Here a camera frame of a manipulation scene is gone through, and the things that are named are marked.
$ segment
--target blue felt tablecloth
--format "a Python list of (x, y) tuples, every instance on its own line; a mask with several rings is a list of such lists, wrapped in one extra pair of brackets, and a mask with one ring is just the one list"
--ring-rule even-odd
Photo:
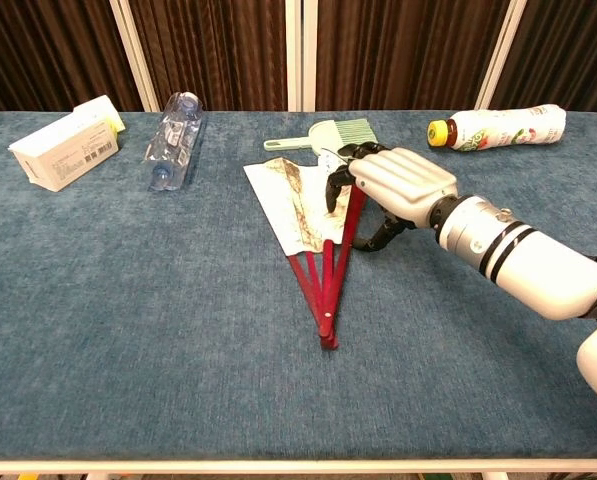
[[(242, 168), (275, 156), (265, 139), (367, 117), (597, 254), (597, 114), (569, 113), (556, 145), (471, 154), (427, 146), (449, 114), (209, 113), (192, 185), (153, 194), (158, 114), (122, 114), (120, 152), (52, 193), (7, 146), (64, 114), (0, 113), (0, 459), (597, 457), (575, 364), (593, 321), (540, 318), (414, 231), (352, 254), (323, 352)], [(381, 221), (370, 202), (361, 233)]]

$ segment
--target brush handle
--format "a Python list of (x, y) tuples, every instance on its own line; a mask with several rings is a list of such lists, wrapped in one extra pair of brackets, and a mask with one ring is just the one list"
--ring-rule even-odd
[(311, 148), (309, 137), (278, 138), (276, 140), (265, 140), (265, 150), (275, 152), (276, 150), (298, 150), (300, 148)]

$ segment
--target bottle cap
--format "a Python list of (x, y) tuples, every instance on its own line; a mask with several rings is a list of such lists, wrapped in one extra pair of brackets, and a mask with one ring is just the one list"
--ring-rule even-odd
[(427, 127), (427, 141), (432, 147), (442, 147), (447, 143), (449, 128), (444, 120), (436, 120)]

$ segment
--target white plastic bottle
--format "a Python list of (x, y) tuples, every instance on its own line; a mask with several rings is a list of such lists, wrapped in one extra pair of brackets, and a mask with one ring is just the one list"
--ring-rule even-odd
[(554, 143), (565, 131), (567, 113), (558, 105), (516, 110), (467, 110), (427, 128), (432, 147), (469, 152), (521, 143)]

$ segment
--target robotic hand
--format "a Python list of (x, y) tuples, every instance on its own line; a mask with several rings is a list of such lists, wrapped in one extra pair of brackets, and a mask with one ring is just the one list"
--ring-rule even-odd
[[(473, 195), (456, 178), (404, 148), (367, 142), (338, 152), (349, 159), (329, 176), (333, 211), (343, 185), (356, 184), (385, 210), (385, 222), (354, 248), (376, 251), (404, 229), (432, 228), (436, 241), (529, 308), (551, 320), (597, 320), (597, 257), (584, 256)], [(597, 393), (597, 329), (580, 346), (578, 368)]]

